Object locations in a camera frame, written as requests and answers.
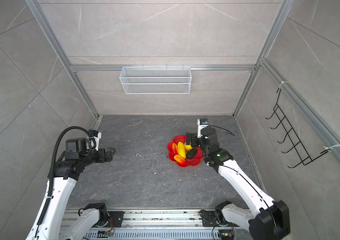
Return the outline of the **dark fake avocado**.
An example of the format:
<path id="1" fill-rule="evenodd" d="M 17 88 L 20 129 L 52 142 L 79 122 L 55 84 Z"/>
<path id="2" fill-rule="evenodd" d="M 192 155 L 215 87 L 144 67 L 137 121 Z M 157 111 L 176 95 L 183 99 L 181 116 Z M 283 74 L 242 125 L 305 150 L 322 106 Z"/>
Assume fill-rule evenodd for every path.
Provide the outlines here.
<path id="1" fill-rule="evenodd" d="M 190 149 L 190 150 L 187 151 L 187 153 L 186 153 L 186 159 L 192 160 L 193 158 L 195 158 L 195 156 L 197 155 L 197 153 L 198 153 L 198 149 L 196 149 L 196 148 Z"/>

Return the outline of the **long yellow fake fruit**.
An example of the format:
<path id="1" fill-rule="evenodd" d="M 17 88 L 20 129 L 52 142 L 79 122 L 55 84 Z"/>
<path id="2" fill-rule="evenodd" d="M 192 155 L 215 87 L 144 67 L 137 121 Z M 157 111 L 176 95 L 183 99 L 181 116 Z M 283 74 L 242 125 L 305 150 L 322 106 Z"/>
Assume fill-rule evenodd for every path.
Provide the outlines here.
<path id="1" fill-rule="evenodd" d="M 186 158 L 186 150 L 183 142 L 178 142 L 178 155 Z"/>

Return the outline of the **round yellow fake lemon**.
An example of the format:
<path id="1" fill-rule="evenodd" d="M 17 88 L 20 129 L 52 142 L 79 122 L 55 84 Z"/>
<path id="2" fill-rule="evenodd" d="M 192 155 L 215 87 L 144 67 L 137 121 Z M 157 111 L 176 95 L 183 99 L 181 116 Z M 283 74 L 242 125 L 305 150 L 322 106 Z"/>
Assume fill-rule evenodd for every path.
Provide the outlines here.
<path id="1" fill-rule="evenodd" d="M 191 144 L 187 144 L 187 143 L 185 143 L 184 146 L 185 146 L 185 150 L 186 150 L 186 151 L 190 151 L 190 150 L 193 148 L 193 147 L 191 146 Z"/>

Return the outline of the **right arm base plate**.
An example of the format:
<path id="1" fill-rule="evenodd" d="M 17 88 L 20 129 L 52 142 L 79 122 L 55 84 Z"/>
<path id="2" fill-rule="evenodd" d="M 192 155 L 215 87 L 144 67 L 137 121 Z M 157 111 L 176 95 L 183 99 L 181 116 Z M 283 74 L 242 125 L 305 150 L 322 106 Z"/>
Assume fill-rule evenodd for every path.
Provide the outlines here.
<path id="1" fill-rule="evenodd" d="M 224 220 L 220 211 L 199 211 L 204 227 L 226 227 L 228 223 Z"/>

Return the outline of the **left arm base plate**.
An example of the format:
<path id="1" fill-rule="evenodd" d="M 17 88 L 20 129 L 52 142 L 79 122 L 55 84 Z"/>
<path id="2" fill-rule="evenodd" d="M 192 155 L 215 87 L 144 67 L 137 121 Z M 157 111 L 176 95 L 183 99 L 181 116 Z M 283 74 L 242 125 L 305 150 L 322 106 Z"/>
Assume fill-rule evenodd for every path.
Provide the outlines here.
<path id="1" fill-rule="evenodd" d="M 111 211 L 107 214 L 101 213 L 100 220 L 95 224 L 98 228 L 120 228 L 124 219 L 125 212 L 123 211 Z"/>

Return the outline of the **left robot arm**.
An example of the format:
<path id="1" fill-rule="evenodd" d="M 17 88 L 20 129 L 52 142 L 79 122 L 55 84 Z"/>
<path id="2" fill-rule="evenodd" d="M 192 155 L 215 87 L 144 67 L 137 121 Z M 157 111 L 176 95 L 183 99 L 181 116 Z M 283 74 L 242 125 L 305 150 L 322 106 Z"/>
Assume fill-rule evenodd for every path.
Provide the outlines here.
<path id="1" fill-rule="evenodd" d="M 58 155 L 64 135 L 71 130 L 87 134 L 85 138 L 66 141 L 66 149 Z M 114 148 L 102 149 L 99 140 L 102 134 L 97 130 L 82 127 L 68 127 L 59 135 L 55 147 L 44 200 L 36 220 L 27 236 L 28 240 L 81 240 L 92 227 L 114 228 L 113 219 L 104 203 L 88 204 L 78 212 L 79 217 L 63 233 L 60 232 L 66 206 L 80 174 L 91 164 L 113 160 Z"/>

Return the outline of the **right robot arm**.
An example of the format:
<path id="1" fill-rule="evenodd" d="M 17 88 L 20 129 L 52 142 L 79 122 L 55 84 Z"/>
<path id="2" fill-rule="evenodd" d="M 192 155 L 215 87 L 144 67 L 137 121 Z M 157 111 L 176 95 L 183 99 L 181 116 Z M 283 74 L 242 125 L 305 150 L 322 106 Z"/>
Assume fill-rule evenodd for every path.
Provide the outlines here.
<path id="1" fill-rule="evenodd" d="M 219 225 L 237 225 L 254 240 L 282 240 L 291 233 L 289 207 L 263 192 L 242 171 L 234 157 L 220 147 L 213 127 L 199 126 L 196 133 L 186 134 L 186 140 L 202 151 L 205 163 L 228 181 L 248 206 L 242 209 L 228 201 L 219 204 L 215 209 Z"/>

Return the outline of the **red-orange fake mango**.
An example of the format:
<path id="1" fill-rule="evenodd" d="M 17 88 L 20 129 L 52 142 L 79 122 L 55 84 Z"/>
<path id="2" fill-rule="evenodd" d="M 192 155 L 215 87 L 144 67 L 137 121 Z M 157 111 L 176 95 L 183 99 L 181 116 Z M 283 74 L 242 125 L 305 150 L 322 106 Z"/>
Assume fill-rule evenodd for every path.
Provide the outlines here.
<path id="1" fill-rule="evenodd" d="M 178 145 L 176 143 L 172 144 L 172 152 L 174 155 L 178 154 Z"/>
<path id="2" fill-rule="evenodd" d="M 180 165 L 185 165 L 186 164 L 186 160 L 180 156 L 180 155 L 175 155 L 174 156 L 174 160 L 179 163 Z"/>

